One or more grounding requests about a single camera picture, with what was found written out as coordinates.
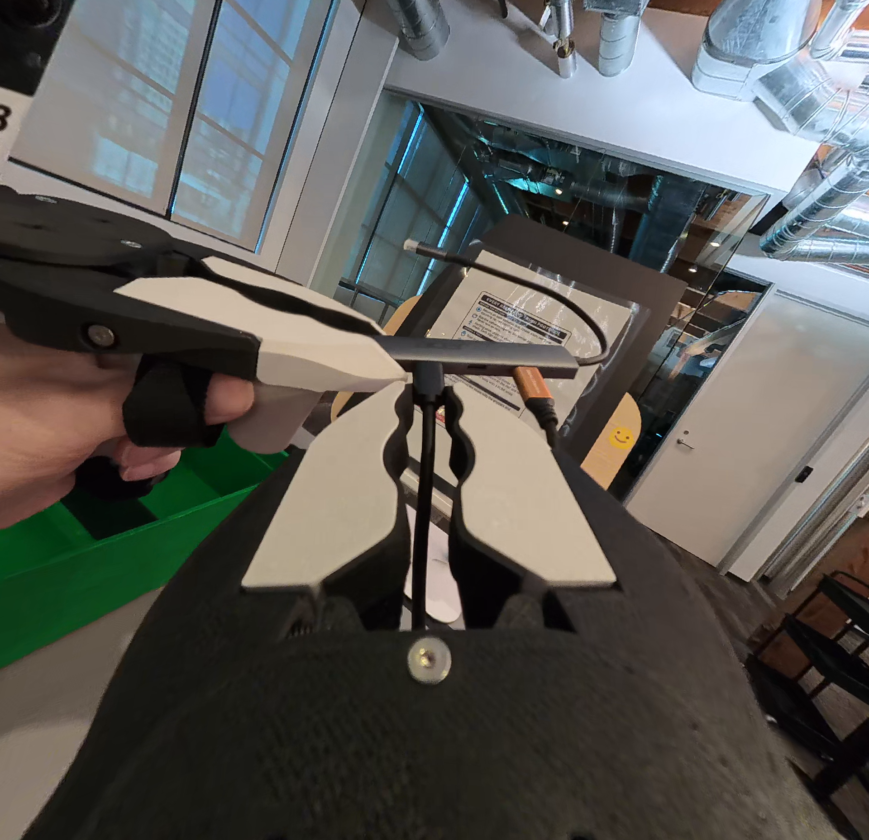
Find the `slanted silver duct pair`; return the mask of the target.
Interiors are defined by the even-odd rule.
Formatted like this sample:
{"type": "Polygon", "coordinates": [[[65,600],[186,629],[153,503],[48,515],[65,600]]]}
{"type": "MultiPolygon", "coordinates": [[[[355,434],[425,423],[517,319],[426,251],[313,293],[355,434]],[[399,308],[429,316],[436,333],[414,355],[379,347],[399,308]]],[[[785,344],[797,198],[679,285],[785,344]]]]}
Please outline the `slanted silver duct pair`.
{"type": "Polygon", "coordinates": [[[815,157],[783,200],[786,213],[759,240],[779,261],[867,268],[868,161],[845,151],[815,157]]]}

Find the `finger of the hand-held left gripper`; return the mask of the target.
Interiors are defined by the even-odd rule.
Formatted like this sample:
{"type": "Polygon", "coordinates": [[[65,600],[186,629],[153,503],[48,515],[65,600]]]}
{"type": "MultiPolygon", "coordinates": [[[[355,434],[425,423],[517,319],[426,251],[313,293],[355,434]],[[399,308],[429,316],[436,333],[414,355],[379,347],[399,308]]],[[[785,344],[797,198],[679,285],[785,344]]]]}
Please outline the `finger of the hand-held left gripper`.
{"type": "Polygon", "coordinates": [[[333,298],[268,271],[218,256],[199,259],[199,277],[223,285],[254,303],[281,313],[304,316],[346,333],[381,336],[366,315],[333,298]]]}
{"type": "Polygon", "coordinates": [[[375,393],[407,380],[407,371],[374,337],[267,308],[227,285],[193,277],[141,278],[115,292],[254,335],[255,380],[267,386],[375,393]]]}

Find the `grey usb hub with cable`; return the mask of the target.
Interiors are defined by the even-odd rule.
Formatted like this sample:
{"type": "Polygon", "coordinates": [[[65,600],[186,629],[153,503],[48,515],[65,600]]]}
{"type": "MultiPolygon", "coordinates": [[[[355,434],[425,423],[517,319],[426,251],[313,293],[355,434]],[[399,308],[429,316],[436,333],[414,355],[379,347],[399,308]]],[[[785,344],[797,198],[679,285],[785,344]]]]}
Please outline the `grey usb hub with cable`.
{"type": "Polygon", "coordinates": [[[413,239],[405,240],[403,248],[430,260],[479,271],[517,287],[544,294],[576,315],[589,328],[599,344],[599,353],[596,356],[580,358],[572,356],[563,346],[536,343],[376,336],[375,341],[380,348],[405,370],[410,371],[424,361],[431,361],[439,363],[446,373],[455,375],[509,376],[516,368],[527,367],[538,369],[544,378],[573,379],[580,368],[595,367],[609,359],[612,347],[601,325],[566,295],[533,281],[530,274],[517,275],[468,256],[448,252],[413,239]]]}

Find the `black sign board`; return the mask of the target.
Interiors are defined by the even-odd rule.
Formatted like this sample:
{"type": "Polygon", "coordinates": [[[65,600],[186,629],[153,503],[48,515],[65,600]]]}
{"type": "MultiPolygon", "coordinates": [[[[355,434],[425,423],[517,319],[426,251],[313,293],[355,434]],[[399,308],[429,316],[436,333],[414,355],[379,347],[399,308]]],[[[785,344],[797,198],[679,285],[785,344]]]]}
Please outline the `black sign board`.
{"type": "MultiPolygon", "coordinates": [[[[480,240],[472,242],[464,254],[517,275],[542,273],[552,280],[566,282],[571,288],[621,305],[640,305],[639,319],[631,323],[621,338],[615,357],[611,357],[612,350],[609,359],[599,365],[606,364],[599,379],[600,387],[578,401],[575,412],[559,430],[565,454],[583,461],[614,409],[645,368],[685,284],[519,216],[508,216],[480,240]]],[[[465,275],[458,267],[447,265],[397,334],[428,335],[465,275]]]]}

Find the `round spiral metal duct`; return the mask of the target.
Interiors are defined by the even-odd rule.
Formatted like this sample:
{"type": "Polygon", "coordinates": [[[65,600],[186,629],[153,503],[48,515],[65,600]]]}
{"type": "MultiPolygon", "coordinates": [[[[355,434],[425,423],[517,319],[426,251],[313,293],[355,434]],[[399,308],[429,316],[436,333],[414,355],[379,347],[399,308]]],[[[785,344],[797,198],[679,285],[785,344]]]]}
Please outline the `round spiral metal duct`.
{"type": "Polygon", "coordinates": [[[419,61],[430,61],[445,48],[449,22],[440,0],[386,0],[409,51],[419,61]]]}

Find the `laminated printed sheet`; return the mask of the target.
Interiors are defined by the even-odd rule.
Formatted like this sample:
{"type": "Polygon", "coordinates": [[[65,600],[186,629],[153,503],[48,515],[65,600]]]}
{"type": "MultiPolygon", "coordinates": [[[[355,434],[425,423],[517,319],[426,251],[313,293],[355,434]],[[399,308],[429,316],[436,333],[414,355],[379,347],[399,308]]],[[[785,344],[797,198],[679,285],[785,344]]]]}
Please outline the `laminated printed sheet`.
{"type": "MultiPolygon", "coordinates": [[[[612,347],[611,357],[632,322],[639,319],[640,305],[621,305],[591,293],[571,288],[566,282],[552,280],[542,273],[529,273],[528,279],[545,283],[597,322],[612,347]]],[[[563,346],[576,358],[595,356],[599,343],[580,317],[559,302],[531,288],[502,281],[478,271],[470,271],[448,299],[444,309],[429,328],[430,338],[462,342],[518,342],[563,346]]],[[[600,387],[606,364],[580,368],[567,380],[547,380],[559,420],[559,430],[575,412],[579,400],[600,387]]],[[[462,386],[492,400],[529,426],[537,421],[524,405],[510,377],[445,375],[448,386],[462,386]]]]}

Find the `silver laptop stand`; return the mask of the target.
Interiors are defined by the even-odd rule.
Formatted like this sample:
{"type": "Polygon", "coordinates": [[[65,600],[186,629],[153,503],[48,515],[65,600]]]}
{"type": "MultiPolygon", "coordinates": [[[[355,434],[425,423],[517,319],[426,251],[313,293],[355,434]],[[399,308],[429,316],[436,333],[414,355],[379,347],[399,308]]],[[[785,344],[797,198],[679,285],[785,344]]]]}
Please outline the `silver laptop stand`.
{"type": "MultiPolygon", "coordinates": [[[[412,611],[413,591],[413,548],[415,540],[415,519],[417,509],[417,490],[419,477],[409,466],[401,477],[410,528],[411,565],[405,580],[405,607],[401,625],[409,625],[412,611]]],[[[463,628],[462,605],[458,586],[449,567],[449,516],[452,502],[438,489],[433,489],[432,505],[429,515],[428,563],[426,614],[427,627],[448,626],[463,628]]]]}

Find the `smiley wooden skateboard deck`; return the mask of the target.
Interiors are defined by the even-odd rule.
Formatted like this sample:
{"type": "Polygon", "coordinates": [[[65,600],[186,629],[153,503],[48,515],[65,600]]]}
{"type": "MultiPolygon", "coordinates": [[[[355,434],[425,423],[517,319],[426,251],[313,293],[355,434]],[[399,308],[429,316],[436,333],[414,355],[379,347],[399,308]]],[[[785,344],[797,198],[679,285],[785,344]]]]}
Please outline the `smiley wooden skateboard deck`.
{"type": "Polygon", "coordinates": [[[639,440],[641,429],[640,409],[635,398],[626,393],[582,461],[583,471],[608,489],[639,440]]]}

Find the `large silver duct cluster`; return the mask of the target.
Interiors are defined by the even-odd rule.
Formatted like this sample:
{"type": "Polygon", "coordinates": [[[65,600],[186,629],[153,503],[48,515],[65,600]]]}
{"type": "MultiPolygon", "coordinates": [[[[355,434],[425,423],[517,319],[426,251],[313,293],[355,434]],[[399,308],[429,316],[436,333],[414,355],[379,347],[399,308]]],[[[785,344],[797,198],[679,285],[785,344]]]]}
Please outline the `large silver duct cluster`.
{"type": "Polygon", "coordinates": [[[722,0],[710,16],[692,67],[693,87],[754,103],[792,136],[867,159],[867,91],[830,75],[834,62],[865,61],[867,34],[855,19],[867,0],[722,0]]]}

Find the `thin metal pipe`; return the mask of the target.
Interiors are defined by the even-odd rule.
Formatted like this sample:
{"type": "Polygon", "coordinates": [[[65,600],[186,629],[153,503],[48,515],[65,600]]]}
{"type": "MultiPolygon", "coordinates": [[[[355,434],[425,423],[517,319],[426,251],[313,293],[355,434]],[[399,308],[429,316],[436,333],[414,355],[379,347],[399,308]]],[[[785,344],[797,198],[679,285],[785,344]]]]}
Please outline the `thin metal pipe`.
{"type": "Polygon", "coordinates": [[[577,55],[573,41],[574,0],[546,0],[540,28],[552,38],[558,73],[562,79],[570,79],[577,67],[577,55]]]}

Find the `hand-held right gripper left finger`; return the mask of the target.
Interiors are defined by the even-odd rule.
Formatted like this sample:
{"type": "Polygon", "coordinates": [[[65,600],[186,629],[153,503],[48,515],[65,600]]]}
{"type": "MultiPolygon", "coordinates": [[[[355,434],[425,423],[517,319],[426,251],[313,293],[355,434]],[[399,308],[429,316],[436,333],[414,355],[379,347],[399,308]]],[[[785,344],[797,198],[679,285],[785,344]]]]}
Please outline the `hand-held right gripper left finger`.
{"type": "Polygon", "coordinates": [[[241,582],[248,592],[324,593],[403,524],[406,417],[397,380],[342,413],[310,444],[241,582]]]}

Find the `green plastic bin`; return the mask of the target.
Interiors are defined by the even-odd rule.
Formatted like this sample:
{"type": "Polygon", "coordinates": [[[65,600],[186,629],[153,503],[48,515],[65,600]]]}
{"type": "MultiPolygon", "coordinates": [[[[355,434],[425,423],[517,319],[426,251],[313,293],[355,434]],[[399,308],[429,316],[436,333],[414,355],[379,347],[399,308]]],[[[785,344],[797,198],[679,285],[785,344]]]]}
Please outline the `green plastic bin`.
{"type": "Polygon", "coordinates": [[[144,498],[74,491],[1,531],[1,666],[163,586],[288,454],[254,455],[227,434],[192,449],[144,498]]]}

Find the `white door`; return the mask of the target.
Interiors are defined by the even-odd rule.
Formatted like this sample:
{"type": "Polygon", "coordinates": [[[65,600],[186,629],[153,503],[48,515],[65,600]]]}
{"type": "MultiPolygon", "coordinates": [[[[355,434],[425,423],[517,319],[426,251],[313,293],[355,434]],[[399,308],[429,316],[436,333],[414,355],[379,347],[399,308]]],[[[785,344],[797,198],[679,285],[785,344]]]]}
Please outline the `white door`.
{"type": "Polygon", "coordinates": [[[867,381],[867,318],[763,296],[625,500],[644,526],[720,568],[768,516],[867,381]],[[689,430],[696,450],[680,450],[689,430]]]}

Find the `black metal cart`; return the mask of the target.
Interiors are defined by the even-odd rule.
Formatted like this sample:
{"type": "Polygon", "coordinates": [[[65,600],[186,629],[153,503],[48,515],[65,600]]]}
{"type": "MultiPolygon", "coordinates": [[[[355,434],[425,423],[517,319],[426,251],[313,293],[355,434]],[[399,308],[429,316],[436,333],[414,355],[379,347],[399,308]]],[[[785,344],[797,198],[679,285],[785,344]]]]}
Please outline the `black metal cart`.
{"type": "Polygon", "coordinates": [[[804,601],[786,613],[778,626],[744,661],[755,696],[772,722],[797,744],[824,760],[814,777],[802,775],[816,802],[829,805],[833,795],[855,779],[867,789],[868,721],[845,737],[836,735],[815,704],[833,685],[868,706],[867,583],[836,570],[824,574],[804,601]],[[842,625],[825,635],[802,618],[810,604],[823,598],[843,616],[842,625]],[[790,639],[805,662],[796,677],[773,669],[764,654],[779,636],[790,639]]]}

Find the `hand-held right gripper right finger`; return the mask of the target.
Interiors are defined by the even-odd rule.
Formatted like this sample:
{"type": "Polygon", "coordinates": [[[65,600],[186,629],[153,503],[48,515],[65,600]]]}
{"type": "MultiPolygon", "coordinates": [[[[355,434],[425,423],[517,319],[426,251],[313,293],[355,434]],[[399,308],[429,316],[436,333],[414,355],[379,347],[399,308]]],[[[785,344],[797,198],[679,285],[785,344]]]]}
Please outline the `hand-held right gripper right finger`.
{"type": "Polygon", "coordinates": [[[540,432],[463,386],[445,389],[444,413],[460,592],[612,587],[614,569],[540,432]]]}

